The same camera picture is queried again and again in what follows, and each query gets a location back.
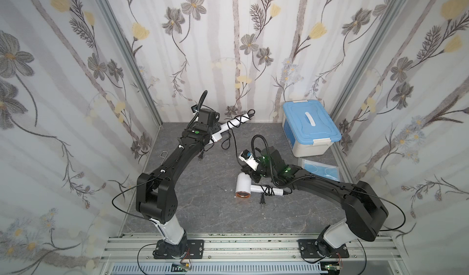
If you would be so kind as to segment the white hair dryer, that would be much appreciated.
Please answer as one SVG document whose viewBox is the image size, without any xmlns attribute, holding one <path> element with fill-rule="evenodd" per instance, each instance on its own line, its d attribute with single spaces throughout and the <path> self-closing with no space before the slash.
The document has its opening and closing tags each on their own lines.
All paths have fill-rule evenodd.
<svg viewBox="0 0 469 275">
<path fill-rule="evenodd" d="M 283 196 L 284 191 L 270 185 L 256 185 L 248 174 L 239 173 L 236 181 L 235 195 L 238 198 L 250 198 L 252 193 L 260 193 L 265 196 Z"/>
<path fill-rule="evenodd" d="M 253 110 L 249 113 L 245 113 L 244 115 L 236 116 L 233 119 L 228 120 L 226 123 L 221 124 L 220 129 L 212 134 L 209 144 L 218 142 L 222 139 L 222 133 L 227 132 L 228 130 L 235 127 L 239 127 L 242 125 L 242 123 L 250 121 L 254 115 L 255 111 Z"/>
</svg>

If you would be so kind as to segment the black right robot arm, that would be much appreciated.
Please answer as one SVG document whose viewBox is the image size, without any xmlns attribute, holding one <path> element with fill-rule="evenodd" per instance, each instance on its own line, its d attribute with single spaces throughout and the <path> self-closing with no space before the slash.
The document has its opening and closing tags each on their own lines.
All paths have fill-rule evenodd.
<svg viewBox="0 0 469 275">
<path fill-rule="evenodd" d="M 239 155 L 242 168 L 236 195 L 247 198 L 252 192 L 283 196 L 295 190 L 311 193 L 339 205 L 345 218 L 328 225 L 314 243 L 321 258 L 330 257 L 347 242 L 373 242 L 388 217 L 388 210 L 366 182 L 336 181 L 293 164 L 287 164 L 273 147 Z"/>
</svg>

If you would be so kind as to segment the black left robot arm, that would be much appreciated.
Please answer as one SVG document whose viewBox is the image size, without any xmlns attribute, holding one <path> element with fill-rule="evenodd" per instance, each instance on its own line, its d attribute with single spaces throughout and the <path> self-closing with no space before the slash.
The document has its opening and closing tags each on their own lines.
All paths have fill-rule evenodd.
<svg viewBox="0 0 469 275">
<path fill-rule="evenodd" d="M 142 173 L 136 185 L 136 211 L 153 223 L 160 239 L 153 251 L 155 259 L 182 259 L 188 251 L 187 232 L 176 217 L 178 199 L 176 183 L 190 164 L 220 131 L 220 114 L 211 109 L 200 109 L 178 139 L 178 146 L 160 167 L 149 174 Z"/>
</svg>

